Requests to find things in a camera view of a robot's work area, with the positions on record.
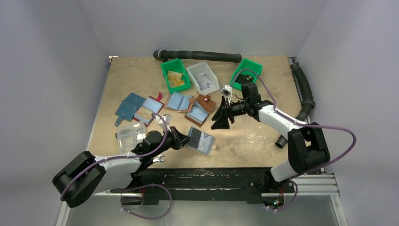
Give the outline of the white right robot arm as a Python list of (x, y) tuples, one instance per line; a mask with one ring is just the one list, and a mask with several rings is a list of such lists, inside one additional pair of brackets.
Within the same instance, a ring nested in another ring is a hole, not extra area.
[(325, 137), (318, 124), (307, 124), (280, 112), (271, 101), (262, 100), (253, 82), (241, 88), (243, 99), (230, 103), (229, 86), (222, 89), (222, 101), (212, 117), (211, 129), (229, 129), (234, 118), (248, 115), (279, 132), (287, 140), (288, 158), (266, 171), (264, 185), (271, 192), (282, 187), (283, 181), (322, 166), (330, 160)]

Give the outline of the cream card holder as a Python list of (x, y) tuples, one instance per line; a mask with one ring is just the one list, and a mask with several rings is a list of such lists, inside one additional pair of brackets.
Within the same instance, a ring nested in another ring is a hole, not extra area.
[(187, 144), (188, 148), (205, 156), (209, 156), (211, 154), (213, 145), (215, 144), (214, 136), (205, 133), (193, 126), (190, 127), (188, 136), (192, 138), (191, 141)]

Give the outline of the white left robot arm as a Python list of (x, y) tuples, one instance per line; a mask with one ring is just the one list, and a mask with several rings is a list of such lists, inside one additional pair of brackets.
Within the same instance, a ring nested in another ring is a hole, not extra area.
[(179, 150), (192, 138), (172, 126), (164, 133), (152, 130), (130, 152), (98, 156), (90, 151), (78, 154), (52, 179), (61, 201), (69, 207), (78, 207), (90, 196), (113, 189), (136, 192), (140, 188), (139, 173), (154, 163), (154, 158), (169, 149)]

